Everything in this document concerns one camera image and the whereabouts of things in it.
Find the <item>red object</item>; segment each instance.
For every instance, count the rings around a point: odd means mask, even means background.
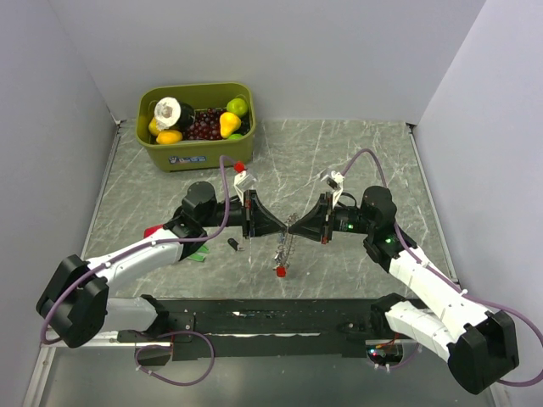
[[[241,161],[238,161],[236,164],[234,164],[234,170],[236,172],[243,172],[245,171],[245,165]]]
[[[275,269],[275,272],[277,273],[277,277],[285,277],[287,275],[287,268],[282,266],[282,265],[279,265],[276,269]]]
[[[157,225],[157,226],[148,227],[148,228],[145,229],[145,231],[143,232],[143,238],[146,238],[146,237],[151,236],[153,233],[155,233],[156,231],[158,231],[159,229],[161,229],[162,226],[163,226],[163,225]]]

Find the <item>yellow lemon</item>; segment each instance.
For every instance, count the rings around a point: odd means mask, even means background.
[[[149,133],[157,137],[160,133],[160,130],[156,127],[156,118],[153,117],[151,123],[149,123]]]
[[[180,142],[183,139],[183,134],[177,130],[164,130],[156,137],[158,144],[173,144]]]

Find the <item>white bracket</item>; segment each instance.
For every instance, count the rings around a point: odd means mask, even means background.
[[[325,181],[333,189],[332,208],[335,208],[343,193],[343,181],[345,178],[340,172],[330,170],[329,168],[326,168],[320,174],[320,178],[321,181]]]
[[[247,170],[243,170],[236,174],[234,177],[234,189],[236,190],[241,203],[244,202],[244,192],[251,189],[257,181],[256,177]]]

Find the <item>green object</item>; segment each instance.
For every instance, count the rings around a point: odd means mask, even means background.
[[[196,253],[192,253],[190,256],[188,256],[188,259],[202,262],[205,260],[205,255],[202,254],[208,254],[210,250],[207,248],[207,246],[202,245],[198,250],[196,250]]]
[[[249,106],[242,98],[234,98],[227,104],[227,111],[234,113],[237,117],[244,117],[248,110]]]
[[[220,141],[182,141],[171,145],[156,144],[148,125],[153,119],[154,106],[161,98],[176,98],[194,109],[224,108],[233,98],[242,98],[249,107],[250,130],[240,138]],[[136,139],[145,147],[154,164],[165,172],[216,168],[219,157],[229,155],[247,163],[253,156],[255,142],[255,108],[251,91],[240,83],[208,83],[200,85],[158,87],[142,97],[137,116]]]

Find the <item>marble-patterned floor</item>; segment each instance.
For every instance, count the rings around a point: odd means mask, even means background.
[[[134,137],[135,122],[120,129],[120,143],[86,257],[106,254],[143,237],[146,227],[170,219],[190,184],[208,181],[223,199],[219,171],[195,170],[166,174],[158,170]],[[445,273],[448,268],[434,213],[405,123],[358,120],[264,121],[255,134],[250,169],[257,175],[261,202],[279,219],[303,215],[328,186],[318,180],[326,167],[341,170],[359,148],[372,148],[398,206],[397,220]],[[234,171],[227,171],[232,185]],[[369,156],[350,170],[344,188],[360,198],[379,185]],[[366,255],[363,237],[334,233],[328,245],[297,238],[286,278],[273,270],[277,236],[244,243],[234,252],[227,239],[240,241],[239,228],[227,228],[207,242],[205,262],[184,260],[148,273],[123,287],[121,297],[143,293],[163,298],[378,298],[408,294],[405,286],[386,274]]]

